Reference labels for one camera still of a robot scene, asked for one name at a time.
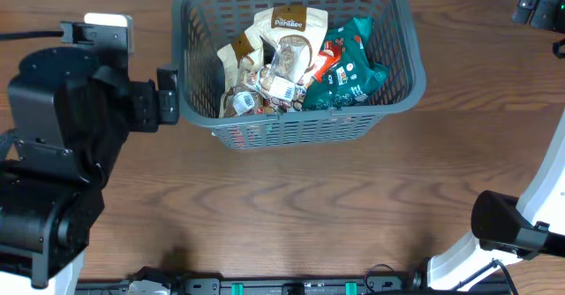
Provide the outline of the white brown snack bag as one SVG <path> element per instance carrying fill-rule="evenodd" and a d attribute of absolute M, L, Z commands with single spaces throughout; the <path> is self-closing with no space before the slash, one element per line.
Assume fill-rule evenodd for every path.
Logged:
<path fill-rule="evenodd" d="M 255 14 L 252 30 L 274 48 L 272 60 L 255 75 L 252 87 L 274 112 L 299 111 L 305 95 L 301 79 L 313 70 L 328 30 L 328 12 L 282 5 Z"/>
<path fill-rule="evenodd" d="M 257 112 L 261 97 L 255 90 L 257 71 L 264 65 L 264 46 L 254 30 L 246 30 L 217 52 L 225 87 L 219 118 L 248 116 Z"/>

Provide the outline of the San Remo spaghetti pack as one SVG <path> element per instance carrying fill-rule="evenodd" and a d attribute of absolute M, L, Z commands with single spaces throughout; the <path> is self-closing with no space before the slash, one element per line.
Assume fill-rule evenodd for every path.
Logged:
<path fill-rule="evenodd" d="M 334 41 L 326 41 L 322 45 L 322 49 L 314 59 L 314 65 L 307 70 L 298 82 L 298 85 L 308 88 L 314 81 L 321 82 L 323 75 L 336 65 L 342 55 L 343 46 Z"/>

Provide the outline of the green Nescafe coffee bag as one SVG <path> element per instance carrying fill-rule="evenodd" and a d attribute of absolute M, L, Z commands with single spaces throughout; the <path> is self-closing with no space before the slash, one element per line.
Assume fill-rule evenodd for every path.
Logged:
<path fill-rule="evenodd" d="M 388 79 L 389 69 L 368 59 L 373 25 L 370 17 L 353 18 L 327 32 L 324 46 L 338 49 L 340 57 L 307 88 L 304 110 L 356 106 L 368 102 L 380 90 Z"/>

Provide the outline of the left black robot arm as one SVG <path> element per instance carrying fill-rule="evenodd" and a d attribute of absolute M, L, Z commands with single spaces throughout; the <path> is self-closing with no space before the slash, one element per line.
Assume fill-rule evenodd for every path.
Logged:
<path fill-rule="evenodd" d="M 1 271 L 37 291 L 77 281 L 102 189 L 131 132 L 179 119 L 177 72 L 135 82 L 127 54 L 60 47 L 25 57 L 8 86 L 17 151 L 1 162 Z"/>

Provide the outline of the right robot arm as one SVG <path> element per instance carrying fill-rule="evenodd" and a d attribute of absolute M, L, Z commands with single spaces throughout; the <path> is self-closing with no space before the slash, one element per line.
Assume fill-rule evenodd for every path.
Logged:
<path fill-rule="evenodd" d="M 564 255 L 564 124 L 527 189 L 513 197 L 484 191 L 471 212 L 471 229 L 445 253 L 415 271 L 410 291 L 515 294 L 508 267 L 545 254 Z"/>

